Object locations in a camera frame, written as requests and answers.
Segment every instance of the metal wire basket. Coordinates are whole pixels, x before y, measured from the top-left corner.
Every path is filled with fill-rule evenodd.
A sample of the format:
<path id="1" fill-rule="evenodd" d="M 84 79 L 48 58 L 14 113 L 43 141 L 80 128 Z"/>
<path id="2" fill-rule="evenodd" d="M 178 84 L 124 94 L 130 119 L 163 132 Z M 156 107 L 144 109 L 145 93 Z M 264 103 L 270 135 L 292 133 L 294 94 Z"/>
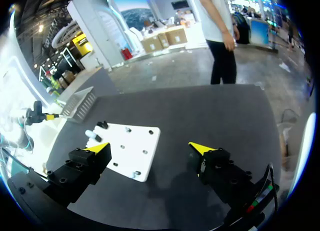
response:
<path id="1" fill-rule="evenodd" d="M 61 115 L 69 121 L 81 123 L 85 120 L 96 99 L 93 86 L 75 92 L 66 102 Z"/>

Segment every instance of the red fire extinguisher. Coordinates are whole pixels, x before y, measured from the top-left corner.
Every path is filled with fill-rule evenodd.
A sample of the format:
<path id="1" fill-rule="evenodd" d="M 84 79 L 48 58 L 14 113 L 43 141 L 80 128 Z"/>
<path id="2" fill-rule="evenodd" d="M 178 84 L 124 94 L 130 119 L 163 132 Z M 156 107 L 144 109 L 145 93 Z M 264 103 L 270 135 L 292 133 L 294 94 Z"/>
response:
<path id="1" fill-rule="evenodd" d="M 129 59 L 129 57 L 126 54 L 126 50 L 125 49 L 121 49 L 121 53 L 122 53 L 122 55 L 124 57 L 124 60 L 128 60 Z"/>
<path id="2" fill-rule="evenodd" d="M 129 60 L 133 57 L 127 47 L 125 49 L 121 49 L 121 52 L 122 52 L 125 60 Z"/>

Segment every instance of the poster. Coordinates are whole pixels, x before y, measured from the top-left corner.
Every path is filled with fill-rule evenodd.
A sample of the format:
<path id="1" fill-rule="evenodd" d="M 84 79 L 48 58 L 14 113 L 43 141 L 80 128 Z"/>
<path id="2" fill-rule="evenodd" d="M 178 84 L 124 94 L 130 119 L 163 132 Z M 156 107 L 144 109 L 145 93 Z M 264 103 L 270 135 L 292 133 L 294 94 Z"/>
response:
<path id="1" fill-rule="evenodd" d="M 146 20 L 154 17 L 146 0 L 114 0 L 129 28 L 141 31 Z"/>

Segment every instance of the trash on floor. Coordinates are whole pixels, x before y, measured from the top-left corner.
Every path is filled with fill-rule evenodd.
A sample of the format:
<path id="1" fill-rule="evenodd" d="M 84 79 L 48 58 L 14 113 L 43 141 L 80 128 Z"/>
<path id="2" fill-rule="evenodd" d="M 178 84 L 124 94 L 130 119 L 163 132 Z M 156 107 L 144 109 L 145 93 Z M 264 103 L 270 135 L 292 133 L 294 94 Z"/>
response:
<path id="1" fill-rule="evenodd" d="M 282 68 L 282 69 L 284 69 L 285 71 L 291 73 L 289 67 L 288 67 L 284 62 L 282 62 L 281 64 L 279 64 L 279 67 Z"/>
<path id="2" fill-rule="evenodd" d="M 261 90 L 265 90 L 265 86 L 263 85 L 262 82 L 256 82 L 254 83 L 255 86 L 260 86 Z"/>

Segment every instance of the white shirt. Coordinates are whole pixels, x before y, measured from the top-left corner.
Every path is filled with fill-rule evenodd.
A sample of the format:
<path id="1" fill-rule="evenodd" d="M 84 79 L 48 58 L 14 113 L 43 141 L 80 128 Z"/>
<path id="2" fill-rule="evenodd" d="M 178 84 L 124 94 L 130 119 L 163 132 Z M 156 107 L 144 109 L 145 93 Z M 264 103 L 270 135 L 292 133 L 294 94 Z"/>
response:
<path id="1" fill-rule="evenodd" d="M 199 0 L 194 0 L 194 2 L 201 18 L 202 31 L 205 39 L 215 42 L 223 42 L 224 40 L 220 29 L 212 20 L 205 7 L 203 7 Z M 212 3 L 218 10 L 226 28 L 233 36 L 233 25 L 227 0 L 212 0 Z"/>

